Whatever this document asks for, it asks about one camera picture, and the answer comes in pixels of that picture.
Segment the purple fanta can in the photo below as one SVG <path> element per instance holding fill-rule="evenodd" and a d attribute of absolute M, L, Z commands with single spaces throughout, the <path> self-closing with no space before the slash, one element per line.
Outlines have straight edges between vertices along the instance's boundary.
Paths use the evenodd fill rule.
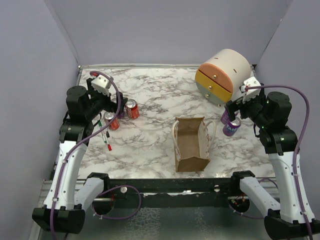
<path fill-rule="evenodd" d="M 220 121 L 223 125 L 225 125 L 229 120 L 228 111 L 224 110 L 223 114 L 221 115 Z"/>
<path fill-rule="evenodd" d="M 224 127 L 222 129 L 222 132 L 226 136 L 231 137 L 237 132 L 237 130 L 240 128 L 240 126 L 241 126 L 241 120 L 238 117 L 236 117 L 235 120 L 233 120 L 233 121 L 228 120 L 226 122 L 226 124 L 224 125 Z"/>

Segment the purple Fanta can front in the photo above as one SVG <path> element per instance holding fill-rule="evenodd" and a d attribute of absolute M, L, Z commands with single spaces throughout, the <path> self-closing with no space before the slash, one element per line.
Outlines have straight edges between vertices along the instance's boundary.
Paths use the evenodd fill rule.
<path fill-rule="evenodd" d="M 224 125 L 224 127 L 222 129 L 222 132 L 226 136 L 231 137 L 237 132 L 237 130 L 240 128 L 240 126 L 241 126 L 241 120 L 238 117 L 236 117 L 235 120 L 233 120 L 233 121 L 228 120 L 226 122 L 226 124 Z"/>

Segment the brown canvas tote bag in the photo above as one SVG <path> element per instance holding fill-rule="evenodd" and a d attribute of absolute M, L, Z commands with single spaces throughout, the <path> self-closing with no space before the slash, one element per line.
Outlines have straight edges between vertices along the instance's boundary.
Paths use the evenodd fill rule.
<path fill-rule="evenodd" d="M 202 172 L 210 163 L 217 126 L 204 117 L 176 117 L 171 128 L 177 173 Z"/>

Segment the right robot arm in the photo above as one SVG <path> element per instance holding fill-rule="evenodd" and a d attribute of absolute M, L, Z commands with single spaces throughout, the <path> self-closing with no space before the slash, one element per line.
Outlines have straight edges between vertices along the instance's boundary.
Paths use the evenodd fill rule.
<path fill-rule="evenodd" d="M 260 211 L 271 239 L 313 239 L 320 232 L 320 222 L 308 205 L 299 154 L 310 110 L 306 109 L 302 130 L 297 136 L 287 126 L 292 109 L 289 96 L 278 91 L 265 94 L 265 88 L 264 85 L 241 86 L 242 97 L 229 101 L 225 109 L 231 121 L 239 111 L 242 119 L 249 118 L 259 128 L 256 137 L 272 164 L 279 200 L 275 200 L 249 171 L 235 172 L 229 189 L 236 196 L 243 193 L 248 196 Z"/>

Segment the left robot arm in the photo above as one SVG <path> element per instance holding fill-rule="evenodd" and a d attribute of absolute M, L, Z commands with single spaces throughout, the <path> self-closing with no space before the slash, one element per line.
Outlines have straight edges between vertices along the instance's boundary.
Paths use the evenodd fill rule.
<path fill-rule="evenodd" d="M 94 132 L 93 119 L 101 111 L 123 112 L 127 99 L 116 90 L 116 102 L 111 101 L 110 87 L 116 87 L 112 76 L 93 71 L 87 86 L 76 85 L 66 92 L 68 118 L 59 129 L 59 152 L 49 192 L 42 207 L 33 209 L 32 219 L 44 231 L 79 234 L 84 226 L 86 210 L 94 199 L 106 197 L 111 190 L 108 175 L 92 173 L 76 190 L 81 162 Z"/>

